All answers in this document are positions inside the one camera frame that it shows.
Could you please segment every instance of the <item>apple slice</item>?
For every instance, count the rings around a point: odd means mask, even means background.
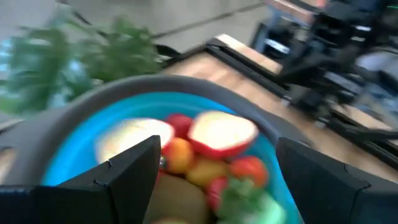
[[[113,156],[153,136],[160,136],[162,152],[169,147],[174,129],[164,121],[152,118],[127,119],[106,133],[97,145],[97,160],[105,162]]]
[[[193,150],[212,159],[237,156],[258,135],[250,120],[221,111],[199,114],[188,133]]]

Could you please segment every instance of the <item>wooden table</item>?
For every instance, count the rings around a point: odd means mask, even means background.
[[[217,38],[228,44],[231,48],[241,52],[247,58],[266,67],[268,70],[274,73],[278,73],[281,70],[281,66],[278,63],[257,53],[232,37],[220,35]],[[203,53],[190,57],[166,69],[165,72],[206,79],[225,88],[229,88],[257,104],[262,109],[274,113],[296,125],[313,141],[316,150],[341,162],[351,164],[366,172],[398,183],[398,171],[356,147],[333,131],[315,127],[313,121],[310,121],[299,111],[284,106],[280,98],[209,54]],[[356,108],[349,108],[348,111],[349,113],[347,114],[346,111],[341,110],[341,112],[346,113],[347,116],[355,119],[364,126],[370,128],[389,128],[388,125]]]

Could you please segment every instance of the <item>tomato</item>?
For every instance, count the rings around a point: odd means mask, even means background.
[[[175,137],[187,139],[187,134],[192,125],[192,118],[185,116],[184,114],[171,114],[167,117],[166,122],[173,126],[175,131]]]
[[[236,159],[229,165],[229,171],[237,179],[251,179],[255,187],[265,187],[269,181],[266,165],[255,156]]]
[[[227,188],[228,181],[226,177],[220,177],[213,180],[206,188],[206,199],[208,206],[216,212],[220,202],[221,194]]]

